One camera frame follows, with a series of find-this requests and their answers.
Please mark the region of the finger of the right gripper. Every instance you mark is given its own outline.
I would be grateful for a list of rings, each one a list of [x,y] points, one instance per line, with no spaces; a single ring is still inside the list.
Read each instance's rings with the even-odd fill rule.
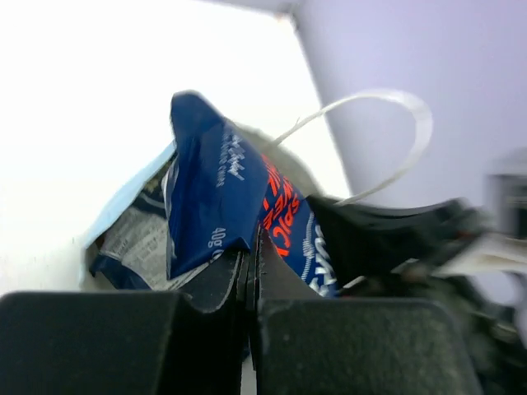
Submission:
[[[315,195],[307,202],[319,222],[339,284],[360,276],[382,276],[412,259],[428,269],[441,266],[469,216],[469,208],[459,199],[414,208],[341,205]]]

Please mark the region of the blue red snack packet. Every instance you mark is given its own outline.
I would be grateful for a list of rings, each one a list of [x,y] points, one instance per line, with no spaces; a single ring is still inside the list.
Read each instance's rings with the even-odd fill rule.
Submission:
[[[166,275],[173,279],[227,249],[250,250],[266,230],[277,254],[312,290],[334,297],[324,235],[300,190],[201,95],[173,95],[176,157],[166,174]]]

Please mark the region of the light blue paper bag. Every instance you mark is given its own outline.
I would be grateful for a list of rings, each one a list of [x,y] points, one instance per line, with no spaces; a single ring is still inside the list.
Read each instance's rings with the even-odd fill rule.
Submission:
[[[272,163],[277,166],[280,172],[292,181],[294,186],[300,190],[305,199],[316,191],[317,186],[310,172],[291,152],[282,148],[282,139],[280,137],[267,137],[251,128],[241,127],[235,123],[233,124],[246,141],[248,141],[259,153],[266,155]],[[142,187],[145,186],[146,182],[170,159],[170,157],[176,155],[175,148],[176,145],[174,138],[156,158],[134,175],[105,205],[102,213],[95,220],[86,237],[86,248],[92,252],[92,257],[87,264],[88,271],[91,261],[98,252],[95,245],[96,239],[104,231],[109,229],[119,215],[124,212],[124,209],[131,205]],[[206,262],[206,264],[210,266],[225,252],[226,250],[218,258]]]

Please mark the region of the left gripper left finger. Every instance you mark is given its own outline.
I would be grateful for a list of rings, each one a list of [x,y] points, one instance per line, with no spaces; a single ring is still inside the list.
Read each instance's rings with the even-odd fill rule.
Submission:
[[[226,252],[179,290],[3,296],[2,393],[239,393],[247,260]]]

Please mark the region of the blue Kettle chips bag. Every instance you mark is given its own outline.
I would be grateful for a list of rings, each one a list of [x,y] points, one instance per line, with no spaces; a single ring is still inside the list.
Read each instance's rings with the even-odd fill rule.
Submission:
[[[166,275],[164,192],[175,157],[146,182],[131,205],[95,241],[98,252],[89,272],[94,277],[102,275],[117,290],[177,290],[208,267],[204,263],[172,280]]]

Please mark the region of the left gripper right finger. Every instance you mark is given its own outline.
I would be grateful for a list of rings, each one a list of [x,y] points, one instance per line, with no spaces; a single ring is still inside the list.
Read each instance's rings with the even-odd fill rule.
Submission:
[[[414,298],[323,298],[254,246],[250,344],[260,394],[480,394],[451,314]]]

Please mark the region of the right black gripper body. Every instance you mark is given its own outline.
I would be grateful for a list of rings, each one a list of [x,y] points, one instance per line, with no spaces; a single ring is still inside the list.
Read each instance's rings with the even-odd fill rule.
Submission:
[[[449,244],[446,261],[428,269],[408,260],[382,276],[360,276],[340,290],[342,296],[415,297],[443,304],[457,318],[478,378],[486,394],[526,392],[526,276],[504,271],[516,299],[493,299],[469,274],[443,274],[441,269],[487,233],[480,211],[469,208],[461,237]]]

